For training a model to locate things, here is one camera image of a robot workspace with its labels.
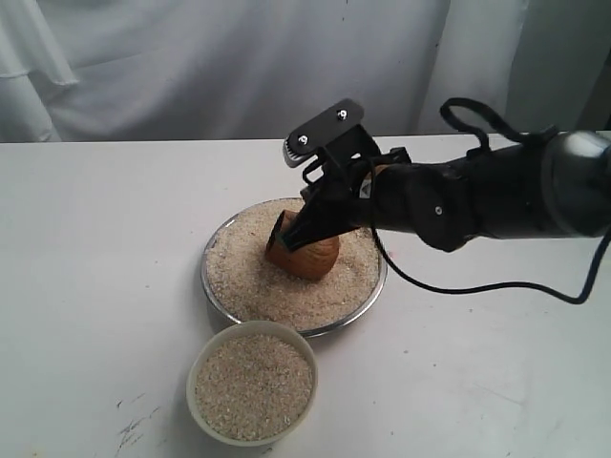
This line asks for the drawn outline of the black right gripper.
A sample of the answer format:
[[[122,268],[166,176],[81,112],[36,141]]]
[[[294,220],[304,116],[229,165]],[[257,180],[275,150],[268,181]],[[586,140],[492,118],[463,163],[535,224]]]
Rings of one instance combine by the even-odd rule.
[[[296,251],[361,227],[409,229],[407,177],[411,158],[405,148],[383,154],[360,124],[333,140],[305,167],[305,206],[283,230],[279,214],[267,241]]]

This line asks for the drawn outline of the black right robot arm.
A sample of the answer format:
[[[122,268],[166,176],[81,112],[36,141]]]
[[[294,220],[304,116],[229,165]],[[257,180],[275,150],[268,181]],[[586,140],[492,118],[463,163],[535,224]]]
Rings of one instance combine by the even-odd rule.
[[[358,126],[313,155],[322,175],[270,235],[288,251],[363,227],[452,252],[478,237],[595,238],[610,226],[610,142],[593,132],[522,135],[497,150],[482,142],[460,158],[416,163],[402,148],[383,154]]]

